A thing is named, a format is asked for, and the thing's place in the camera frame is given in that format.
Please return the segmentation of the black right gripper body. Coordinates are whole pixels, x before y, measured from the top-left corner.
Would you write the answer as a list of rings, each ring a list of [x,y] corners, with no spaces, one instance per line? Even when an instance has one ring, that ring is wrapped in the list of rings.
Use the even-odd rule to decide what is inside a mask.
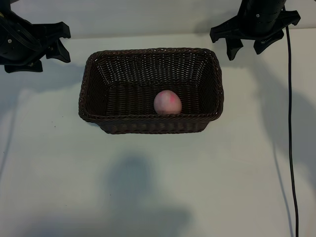
[[[266,39],[283,28],[297,25],[301,20],[298,11],[283,10],[283,5],[242,5],[238,14],[211,28],[212,42],[218,39]]]

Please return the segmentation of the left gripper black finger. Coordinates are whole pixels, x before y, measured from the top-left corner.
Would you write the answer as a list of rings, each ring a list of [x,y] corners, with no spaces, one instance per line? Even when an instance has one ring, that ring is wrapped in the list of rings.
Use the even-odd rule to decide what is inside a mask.
[[[59,39],[47,49],[46,58],[57,59],[62,62],[71,61],[68,50],[64,47],[64,45]]]
[[[38,60],[35,63],[31,63],[29,65],[5,65],[4,69],[7,73],[14,73],[14,72],[35,72],[40,73],[43,72],[42,63]]]

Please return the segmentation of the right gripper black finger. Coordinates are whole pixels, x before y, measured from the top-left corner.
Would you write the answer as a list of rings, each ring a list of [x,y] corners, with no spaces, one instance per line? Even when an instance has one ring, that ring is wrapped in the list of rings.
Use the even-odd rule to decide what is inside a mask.
[[[257,55],[261,54],[267,47],[269,47],[271,44],[275,43],[278,40],[281,40],[283,38],[283,30],[280,30],[270,36],[269,38],[262,39],[262,40],[256,40],[254,42],[254,50]]]
[[[237,52],[243,47],[240,39],[226,39],[227,56],[230,61],[235,59]]]

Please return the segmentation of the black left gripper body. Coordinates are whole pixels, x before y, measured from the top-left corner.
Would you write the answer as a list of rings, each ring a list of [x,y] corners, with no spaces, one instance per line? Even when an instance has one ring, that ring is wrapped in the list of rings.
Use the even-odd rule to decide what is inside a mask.
[[[64,22],[31,24],[12,11],[0,12],[0,64],[29,65],[46,57],[47,49],[60,38],[69,39]]]

